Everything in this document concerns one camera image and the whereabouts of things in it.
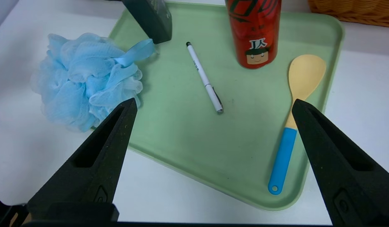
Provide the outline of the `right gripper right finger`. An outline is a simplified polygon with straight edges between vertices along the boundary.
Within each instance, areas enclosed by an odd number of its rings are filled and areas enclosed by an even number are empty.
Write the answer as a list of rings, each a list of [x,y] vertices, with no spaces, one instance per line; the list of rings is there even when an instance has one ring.
[[[313,105],[292,114],[332,224],[389,226],[388,171]]]

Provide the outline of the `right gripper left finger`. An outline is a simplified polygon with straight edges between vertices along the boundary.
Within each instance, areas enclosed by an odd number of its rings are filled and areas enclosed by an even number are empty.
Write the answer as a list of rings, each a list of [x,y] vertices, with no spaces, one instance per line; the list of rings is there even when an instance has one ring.
[[[58,202],[112,202],[138,108],[121,102],[29,200],[29,211]]]

